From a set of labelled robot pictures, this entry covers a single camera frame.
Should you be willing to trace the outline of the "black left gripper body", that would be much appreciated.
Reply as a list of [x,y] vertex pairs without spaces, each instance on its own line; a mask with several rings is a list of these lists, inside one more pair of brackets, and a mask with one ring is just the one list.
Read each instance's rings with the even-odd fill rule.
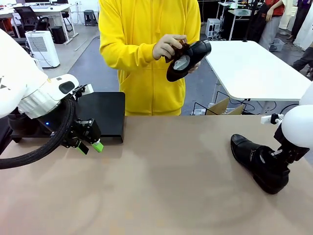
[[94,118],[74,121],[61,145],[68,148],[77,148],[82,141],[89,144],[99,142],[101,138],[100,128]]

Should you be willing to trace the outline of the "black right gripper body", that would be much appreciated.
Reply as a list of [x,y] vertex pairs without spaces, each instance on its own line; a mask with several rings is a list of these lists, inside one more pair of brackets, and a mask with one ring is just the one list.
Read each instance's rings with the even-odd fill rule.
[[281,144],[277,149],[278,153],[275,153],[274,157],[283,163],[292,164],[294,161],[298,161],[304,157],[310,149],[299,147],[287,140],[282,132],[281,126],[280,124],[274,134],[274,138]]

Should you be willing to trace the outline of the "person right hand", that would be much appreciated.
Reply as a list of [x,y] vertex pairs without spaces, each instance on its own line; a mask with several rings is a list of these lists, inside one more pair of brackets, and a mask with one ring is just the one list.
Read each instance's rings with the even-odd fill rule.
[[165,34],[153,48],[153,58],[159,60],[162,56],[171,59],[175,48],[182,49],[181,41],[186,42],[186,35]]

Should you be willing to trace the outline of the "person left hand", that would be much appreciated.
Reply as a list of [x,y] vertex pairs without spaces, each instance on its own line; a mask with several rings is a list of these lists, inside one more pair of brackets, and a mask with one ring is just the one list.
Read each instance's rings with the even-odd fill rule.
[[189,71],[188,73],[193,73],[194,71],[196,71],[199,66],[201,65],[201,61],[199,61],[198,63],[196,63]]

